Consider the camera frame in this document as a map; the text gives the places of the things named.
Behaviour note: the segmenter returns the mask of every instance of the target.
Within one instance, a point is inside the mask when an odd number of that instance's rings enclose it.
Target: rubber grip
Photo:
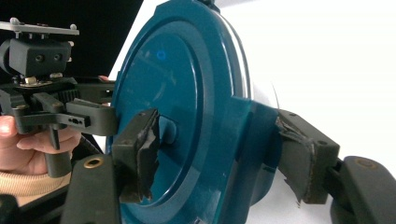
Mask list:
[[[65,176],[72,171],[69,152],[59,154],[46,153],[45,155],[49,177],[57,178]]]

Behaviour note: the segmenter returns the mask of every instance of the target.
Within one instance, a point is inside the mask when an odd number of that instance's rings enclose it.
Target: brass screw hole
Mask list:
[[[88,161],[84,162],[84,167],[87,169],[93,169],[98,166],[101,166],[103,164],[103,159],[102,158],[93,158]]]

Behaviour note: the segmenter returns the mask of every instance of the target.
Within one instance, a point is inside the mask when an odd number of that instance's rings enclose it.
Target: circular cover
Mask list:
[[[236,35],[216,11],[185,0],[157,7],[125,58],[112,105],[120,120],[119,133],[135,114],[155,107],[176,124],[177,139],[172,145],[162,144],[152,200],[122,206],[127,222],[187,223],[199,216],[216,218],[213,206],[219,203],[220,188],[227,179],[216,179],[215,172],[223,172],[223,166],[229,169],[233,157],[208,164],[208,155],[213,147],[218,147],[216,155],[227,155],[227,143],[217,137],[227,123],[230,99],[250,97],[244,63]],[[208,167],[213,175],[204,171]],[[198,190],[202,181],[210,182],[211,187],[203,188],[213,191]],[[196,192],[207,195],[201,198]]]

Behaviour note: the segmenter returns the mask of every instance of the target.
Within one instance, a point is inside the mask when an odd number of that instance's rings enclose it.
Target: black plastic part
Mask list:
[[[329,170],[325,188],[333,196],[333,223],[394,223],[396,180],[380,163],[346,157]]]
[[[20,223],[20,210],[14,196],[0,195],[0,224]]]
[[[25,77],[62,73],[70,58],[71,46],[51,39],[11,39],[9,66]]]
[[[62,187],[21,207],[21,224],[58,224],[67,190],[68,186]]]
[[[96,102],[98,104],[110,103],[114,91],[114,81],[103,81],[100,78],[76,77],[81,99]]]
[[[61,177],[72,171],[69,152],[45,154],[48,174],[52,178]]]
[[[314,126],[286,110],[279,110],[283,137],[279,170],[286,182],[305,203],[326,203],[322,187],[326,170],[337,162],[339,146]]]
[[[77,162],[61,223],[120,223],[116,177],[110,156],[94,155]]]
[[[6,40],[0,46],[0,68],[6,73],[15,76],[18,73],[9,66],[9,42],[9,40]]]
[[[122,203],[140,203],[143,196],[151,199],[150,188],[159,165],[159,117],[157,109],[137,114],[112,145],[112,157],[124,181]]]

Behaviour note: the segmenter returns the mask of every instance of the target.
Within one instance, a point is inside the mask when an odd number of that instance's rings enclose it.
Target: black screw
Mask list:
[[[62,54],[56,54],[56,55],[53,57],[53,60],[55,60],[55,61],[57,61],[57,62],[59,62],[61,59],[62,59]]]
[[[35,56],[35,61],[36,61],[37,63],[42,63],[42,62],[44,62],[44,55],[38,54],[37,56]]]

